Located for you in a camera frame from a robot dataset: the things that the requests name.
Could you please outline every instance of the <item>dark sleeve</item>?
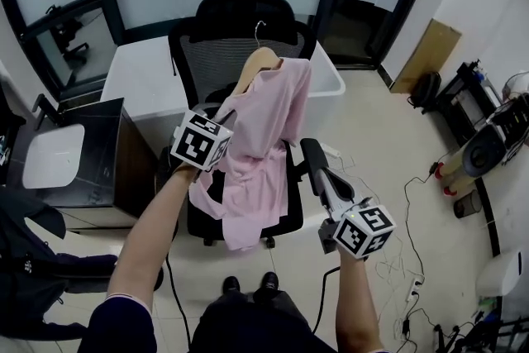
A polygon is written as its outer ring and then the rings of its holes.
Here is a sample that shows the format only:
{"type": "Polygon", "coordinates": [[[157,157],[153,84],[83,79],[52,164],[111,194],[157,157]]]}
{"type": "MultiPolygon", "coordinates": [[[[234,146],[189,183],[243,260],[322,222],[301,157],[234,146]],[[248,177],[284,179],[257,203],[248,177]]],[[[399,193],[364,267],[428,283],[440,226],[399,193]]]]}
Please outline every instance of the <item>dark sleeve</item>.
{"type": "Polygon", "coordinates": [[[108,298],[93,311],[79,353],[156,352],[155,329],[145,306],[133,298],[108,298]]]}

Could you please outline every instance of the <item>human arm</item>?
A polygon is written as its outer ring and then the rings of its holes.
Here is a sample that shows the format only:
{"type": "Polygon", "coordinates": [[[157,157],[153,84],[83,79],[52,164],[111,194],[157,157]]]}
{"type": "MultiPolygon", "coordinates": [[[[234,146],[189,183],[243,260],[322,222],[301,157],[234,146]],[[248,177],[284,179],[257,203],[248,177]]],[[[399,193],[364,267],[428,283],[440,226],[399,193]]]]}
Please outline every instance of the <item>human arm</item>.
{"type": "Polygon", "coordinates": [[[336,308],[336,340],[340,353],[382,350],[379,323],[369,291],[363,260],[338,248],[341,258],[340,293],[336,308]]]}
{"type": "Polygon", "coordinates": [[[110,279],[108,295],[129,294],[152,308],[153,292],[167,256],[188,187],[197,169],[181,166],[132,228],[110,279]]]}

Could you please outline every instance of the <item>black shoe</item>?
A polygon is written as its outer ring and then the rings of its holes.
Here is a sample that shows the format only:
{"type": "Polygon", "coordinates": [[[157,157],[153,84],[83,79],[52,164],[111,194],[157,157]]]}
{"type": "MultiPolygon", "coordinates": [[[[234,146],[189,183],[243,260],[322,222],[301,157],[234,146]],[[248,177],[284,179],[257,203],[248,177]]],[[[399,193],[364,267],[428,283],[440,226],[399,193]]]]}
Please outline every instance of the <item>black shoe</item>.
{"type": "Polygon", "coordinates": [[[275,272],[267,272],[264,274],[263,280],[261,281],[262,289],[279,289],[279,278],[275,272]]]}
{"type": "Polygon", "coordinates": [[[222,294],[226,294],[228,291],[235,290],[241,291],[241,285],[236,277],[228,277],[222,283],[222,294]]]}

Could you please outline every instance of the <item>black door frame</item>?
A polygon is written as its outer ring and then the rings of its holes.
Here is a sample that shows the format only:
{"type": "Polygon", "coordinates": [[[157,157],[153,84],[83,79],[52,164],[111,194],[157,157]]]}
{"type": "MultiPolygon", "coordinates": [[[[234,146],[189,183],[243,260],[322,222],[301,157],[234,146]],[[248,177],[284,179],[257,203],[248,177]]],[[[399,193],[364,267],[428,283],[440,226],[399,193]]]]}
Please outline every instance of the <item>black door frame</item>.
{"type": "MultiPolygon", "coordinates": [[[[310,26],[319,41],[322,41],[337,0],[320,0],[317,13],[310,22],[310,26]]],[[[382,63],[389,48],[396,39],[398,32],[406,21],[407,15],[412,9],[415,0],[398,0],[391,17],[383,24],[379,31],[373,49],[371,66],[378,67],[382,63]]],[[[93,90],[102,89],[104,80],[87,81],[86,84],[64,90],[55,76],[55,72],[41,49],[36,36],[47,31],[69,17],[75,17],[85,12],[101,8],[108,24],[108,29],[116,45],[125,45],[135,41],[147,40],[153,37],[166,36],[170,28],[178,20],[168,20],[153,24],[126,29],[123,24],[122,15],[117,5],[117,0],[77,0],[64,5],[59,12],[51,17],[44,17],[39,21],[27,26],[22,18],[17,0],[2,0],[9,23],[18,39],[18,42],[26,54],[31,65],[35,69],[43,84],[48,88],[55,100],[61,101],[93,90]]]]}

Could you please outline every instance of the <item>cardboard panel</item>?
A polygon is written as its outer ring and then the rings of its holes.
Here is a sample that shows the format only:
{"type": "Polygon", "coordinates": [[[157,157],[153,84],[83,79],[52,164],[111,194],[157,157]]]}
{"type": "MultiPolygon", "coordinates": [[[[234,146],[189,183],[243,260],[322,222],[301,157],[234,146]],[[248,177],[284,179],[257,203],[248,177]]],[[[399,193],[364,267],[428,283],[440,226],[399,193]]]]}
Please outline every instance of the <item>cardboard panel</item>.
{"type": "Polygon", "coordinates": [[[391,93],[410,93],[424,74],[439,72],[459,41],[461,33],[435,19],[391,87],[391,93]]]}

